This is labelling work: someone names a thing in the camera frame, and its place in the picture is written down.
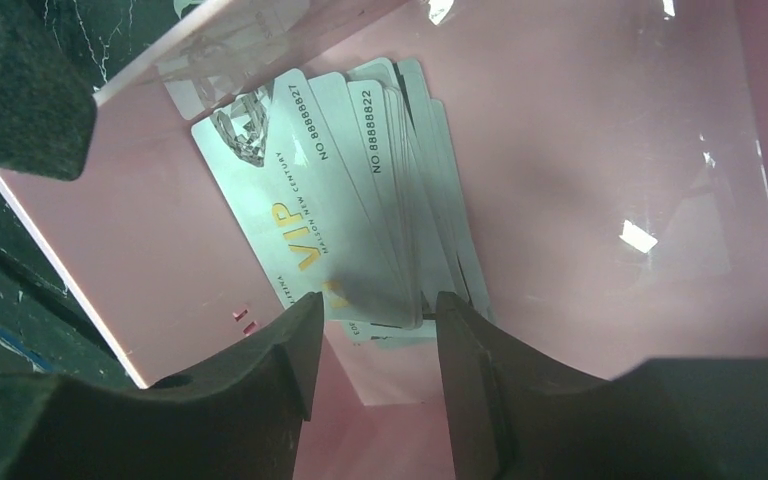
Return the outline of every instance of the white card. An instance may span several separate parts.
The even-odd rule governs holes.
[[[404,182],[402,179],[406,175],[404,164],[406,144],[404,137],[404,107],[403,102],[401,101],[401,91],[397,88],[393,88],[398,87],[398,78],[396,77],[392,63],[387,59],[377,59],[357,67],[350,70],[347,73],[347,76],[352,82],[375,81],[383,87],[387,87],[384,89],[384,92],[386,93],[385,103],[387,105],[386,112],[390,132],[390,154],[393,159],[393,189],[396,194],[396,204],[399,208],[399,229],[402,232],[402,238],[405,240],[406,248],[408,248],[408,251],[406,252],[408,259],[407,263],[412,267],[409,271],[411,277],[409,282],[413,291],[416,291],[419,269],[417,268],[418,264],[411,247],[411,245],[413,245],[412,222],[410,220],[412,212],[410,205],[408,204],[408,192],[404,187],[399,187],[399,184]]]
[[[466,284],[461,277],[460,268],[457,265],[457,250],[449,221],[445,190],[438,173],[440,149],[437,143],[439,141],[439,134],[434,117],[431,114],[431,98],[428,95],[428,87],[425,84],[424,77],[421,75],[421,70],[420,73],[415,72],[415,69],[419,66],[417,62],[406,60],[399,62],[398,66],[404,80],[413,120],[412,123],[416,132],[416,145],[418,148],[414,149],[414,155],[422,184],[425,187],[428,201],[431,204],[437,232],[443,244],[449,274],[455,285],[453,291],[461,298],[469,300]],[[432,299],[429,299],[429,302],[433,302],[433,299],[436,299],[436,294]]]
[[[458,262],[463,272],[464,282],[469,289],[469,297],[473,308],[483,315],[484,318],[494,322],[495,318],[490,308],[490,294],[487,291],[487,284],[481,271],[481,263],[478,261],[478,253],[475,251],[475,244],[472,241],[472,234],[469,229],[466,202],[464,201],[457,162],[455,161],[455,150],[449,132],[446,108],[443,106],[443,102],[432,99],[431,109],[436,123],[440,127],[440,145],[443,147],[443,161],[440,165],[440,172],[447,186],[449,213],[452,228],[455,232]]]
[[[426,320],[422,323],[421,327],[413,330],[376,324],[343,323],[345,324],[344,328],[348,332],[349,339],[354,343],[385,339],[437,338],[437,325],[433,320]]]
[[[384,89],[374,80],[349,82],[349,95],[364,144],[366,158],[372,171],[375,191],[383,211],[385,235],[395,252],[398,272],[405,282],[409,281],[409,270],[405,252],[404,229],[399,222],[399,202],[393,171],[393,156],[390,150],[390,128],[387,122]]]
[[[346,79],[334,72],[310,79],[308,83],[354,183],[354,189],[366,212],[369,224],[375,232],[375,242],[384,253],[392,272],[401,276],[395,250],[389,240],[387,213],[381,204],[373,178],[375,175],[373,172],[377,171],[380,174],[381,169],[380,166],[372,165],[367,159],[367,147],[355,118],[354,105]]]
[[[289,307],[305,292],[322,289],[317,279],[327,275],[318,260],[327,253],[328,244],[321,235],[299,235],[304,232],[290,228],[289,220],[296,218],[290,211],[297,209],[296,190],[307,191],[311,186],[286,179],[284,168],[294,150],[292,141],[286,140],[292,139],[292,132],[268,125],[271,110],[268,91],[261,88],[195,124],[192,135],[272,288]],[[271,157],[264,153],[267,128],[274,144]],[[310,230],[323,212],[318,204],[304,205],[302,210]]]
[[[350,78],[375,79],[388,87],[399,87],[398,77],[393,64],[386,58],[377,58],[365,63],[350,70],[348,75]],[[457,277],[460,278],[460,272],[456,266],[455,249],[452,245],[451,250],[447,251],[442,243],[442,233],[438,226],[441,222],[434,218],[434,209],[430,204],[431,198],[428,186],[421,181],[417,182],[419,170],[416,166],[418,161],[416,157],[420,152],[419,142],[413,127],[411,127],[404,104],[401,101],[401,90],[398,90],[397,96],[400,99],[398,108],[404,125],[403,131],[406,131],[406,138],[401,141],[404,152],[405,173],[402,176],[397,175],[397,180],[401,180],[400,183],[405,184],[406,202],[409,202],[408,208],[405,209],[405,214],[411,219],[411,229],[417,241],[417,257],[415,261],[420,266],[419,275],[422,290],[429,303],[432,304],[437,298],[437,293],[440,291],[455,291],[463,295],[464,298],[468,298],[463,281],[461,280],[460,284],[458,284],[454,276],[457,274]],[[427,115],[427,122],[431,122],[430,113]]]
[[[349,175],[348,164],[344,162],[313,90],[299,70],[290,70],[278,77],[274,88],[274,102],[279,112],[288,117],[287,121],[294,133],[296,163],[309,167],[299,169],[296,176],[310,174],[313,177],[312,182],[317,190],[311,192],[309,197],[316,198],[327,207],[329,214],[321,221],[328,226],[328,233],[339,239],[338,244],[331,249],[332,253],[337,253],[328,258],[332,270],[324,283],[332,289],[339,289],[336,305],[340,305],[340,311],[332,312],[329,318],[415,327],[419,319],[413,316],[410,298],[401,288],[398,276],[390,268],[390,262],[382,251],[376,230],[370,224],[370,218],[355,189],[358,182]],[[348,102],[343,103],[348,105],[343,113],[348,113],[353,120],[348,90],[342,93],[345,93]],[[351,132],[352,128],[357,131],[356,134],[346,133]],[[346,125],[345,130],[340,132],[341,141],[351,145],[353,141],[350,139],[358,138],[360,162],[354,162],[352,169],[359,172],[360,179],[367,178],[362,175],[365,172],[369,178],[365,190],[374,191],[357,128],[354,121]]]

